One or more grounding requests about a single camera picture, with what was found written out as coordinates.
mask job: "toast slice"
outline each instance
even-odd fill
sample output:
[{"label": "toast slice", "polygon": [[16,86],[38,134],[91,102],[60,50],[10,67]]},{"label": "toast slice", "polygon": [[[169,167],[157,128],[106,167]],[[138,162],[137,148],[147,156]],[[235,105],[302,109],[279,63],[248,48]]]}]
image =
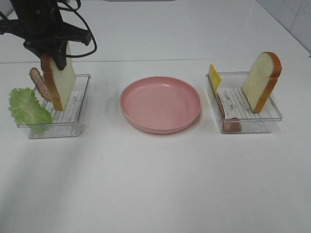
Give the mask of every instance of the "toast slice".
[{"label": "toast slice", "polygon": [[[69,43],[67,43],[66,54],[70,54]],[[49,90],[53,107],[56,111],[65,110],[76,81],[71,58],[67,57],[66,62],[67,65],[64,70],[59,70],[49,54],[45,53],[41,56],[44,82]]]},{"label": "toast slice", "polygon": [[281,71],[281,62],[272,52],[261,53],[252,65],[242,91],[254,113],[259,113],[264,107]]}]

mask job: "transparent box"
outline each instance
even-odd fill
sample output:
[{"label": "transparent box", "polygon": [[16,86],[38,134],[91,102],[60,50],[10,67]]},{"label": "transparent box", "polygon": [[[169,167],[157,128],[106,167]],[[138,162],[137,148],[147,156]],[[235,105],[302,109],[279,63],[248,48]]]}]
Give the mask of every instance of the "transparent box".
[{"label": "transparent box", "polygon": [[78,74],[70,98],[64,111],[56,111],[51,102],[41,97],[37,89],[35,96],[42,107],[52,116],[52,123],[17,125],[28,133],[28,138],[55,138],[79,136],[89,123],[92,107],[93,90],[90,85],[91,75]]},{"label": "transparent box", "polygon": [[222,133],[269,133],[272,132],[282,114],[269,97],[260,113],[253,113],[242,92],[241,86],[249,72],[219,73],[222,81],[214,92],[207,77],[207,95],[216,121]]}]

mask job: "green lettuce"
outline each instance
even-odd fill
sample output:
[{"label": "green lettuce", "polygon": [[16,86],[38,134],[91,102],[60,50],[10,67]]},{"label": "green lettuce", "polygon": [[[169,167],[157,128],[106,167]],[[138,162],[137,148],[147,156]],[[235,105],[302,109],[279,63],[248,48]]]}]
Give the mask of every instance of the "green lettuce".
[{"label": "green lettuce", "polygon": [[16,124],[52,123],[50,112],[41,107],[32,89],[14,88],[9,96],[9,110]]}]

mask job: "white tile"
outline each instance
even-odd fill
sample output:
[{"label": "white tile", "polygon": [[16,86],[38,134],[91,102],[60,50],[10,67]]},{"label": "white tile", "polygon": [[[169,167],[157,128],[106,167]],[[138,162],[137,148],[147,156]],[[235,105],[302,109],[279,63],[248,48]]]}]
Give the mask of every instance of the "white tile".
[{"label": "white tile", "polygon": [[257,2],[290,31],[302,0],[257,0]]},{"label": "white tile", "polygon": [[311,0],[302,1],[291,33],[308,51],[311,51]]}]

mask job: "black cable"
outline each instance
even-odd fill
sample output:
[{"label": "black cable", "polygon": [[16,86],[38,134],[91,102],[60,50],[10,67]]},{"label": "black cable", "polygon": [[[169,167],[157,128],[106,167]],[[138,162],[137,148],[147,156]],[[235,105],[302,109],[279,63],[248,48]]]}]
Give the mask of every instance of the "black cable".
[{"label": "black cable", "polygon": [[95,51],[97,50],[97,43],[96,43],[96,40],[95,40],[95,37],[89,27],[89,25],[87,24],[87,22],[84,20],[84,18],[77,12],[77,10],[73,9],[68,3],[65,2],[65,0],[61,0],[61,2],[67,6],[70,11],[74,12],[78,17],[79,19],[84,23],[84,25],[86,26],[87,30],[90,32],[91,34],[91,38],[92,38],[92,41],[93,41],[93,44],[94,44],[94,49],[90,52],[87,52],[87,53],[84,53],[84,54],[81,54],[81,55],[68,55],[66,54],[66,57],[70,57],[70,58],[81,58],[81,57],[86,57],[86,56],[89,56],[93,53],[95,53]]},{"label": "black cable", "polygon": [[76,2],[77,2],[77,8],[75,8],[75,9],[70,9],[70,8],[66,8],[66,7],[59,7],[59,9],[60,10],[64,10],[64,11],[77,11],[77,10],[79,10],[80,9],[80,7],[81,7],[81,1],[80,0],[75,0]]},{"label": "black cable", "polygon": [[[84,20],[84,18],[77,12],[77,9],[80,8],[81,6],[81,2],[80,0],[77,0],[77,3],[78,3],[78,8],[77,9],[73,9],[68,3],[66,3],[66,0],[60,0],[64,5],[66,5],[68,7],[68,11],[71,11],[71,12],[74,12],[78,17],[79,19],[84,23],[84,25],[86,26],[87,30],[90,32],[91,34],[91,39],[93,41],[93,44],[94,44],[94,49],[90,52],[87,52],[87,53],[84,53],[84,54],[80,54],[80,55],[69,55],[69,54],[66,54],[66,53],[61,53],[61,52],[58,52],[56,50],[53,50],[49,47],[46,47],[42,42],[38,42],[36,41],[35,39],[31,38],[31,37],[28,37],[27,35],[24,35],[24,39],[27,41],[27,42],[31,42],[33,44],[36,44],[38,47],[40,47],[41,49],[43,49],[44,51],[52,54],[52,55],[61,55],[61,56],[64,56],[64,57],[69,57],[69,58],[81,58],[81,57],[86,57],[86,56],[89,56],[91,54],[93,54],[96,50],[97,50],[97,43],[96,43],[96,40],[95,40],[95,37],[89,27],[89,25],[87,24],[87,22]],[[4,19],[4,20],[8,20],[10,22],[10,20],[0,11],[0,16]]]}]

